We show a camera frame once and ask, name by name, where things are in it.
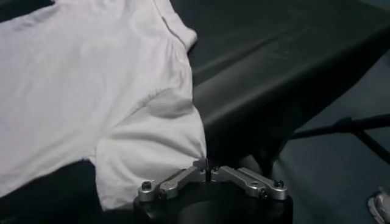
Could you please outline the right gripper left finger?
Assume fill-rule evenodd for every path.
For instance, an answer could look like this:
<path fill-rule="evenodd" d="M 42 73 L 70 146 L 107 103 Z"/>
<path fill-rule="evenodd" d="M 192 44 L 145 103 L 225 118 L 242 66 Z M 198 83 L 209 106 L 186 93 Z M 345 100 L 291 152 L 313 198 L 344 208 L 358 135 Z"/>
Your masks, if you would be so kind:
<path fill-rule="evenodd" d="M 208 170 L 207 159 L 200 159 L 187 169 L 175 169 L 166 177 L 144 181 L 138 188 L 137 199 L 139 201 L 154 201 L 156 198 L 172 199 L 178 196 L 188 183 L 205 181 Z"/>

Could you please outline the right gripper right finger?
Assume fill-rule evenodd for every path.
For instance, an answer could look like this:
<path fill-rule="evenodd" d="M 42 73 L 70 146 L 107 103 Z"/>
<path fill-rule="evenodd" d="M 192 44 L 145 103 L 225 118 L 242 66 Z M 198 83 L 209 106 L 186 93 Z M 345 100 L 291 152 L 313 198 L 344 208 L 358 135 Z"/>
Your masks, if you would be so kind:
<path fill-rule="evenodd" d="M 211 181 L 231 182 L 240 187 L 245 193 L 254 198 L 272 198 L 286 200 L 288 188 L 283 181 L 275 181 L 257 174 L 247 168 L 234 169 L 222 166 L 211 171 Z"/>

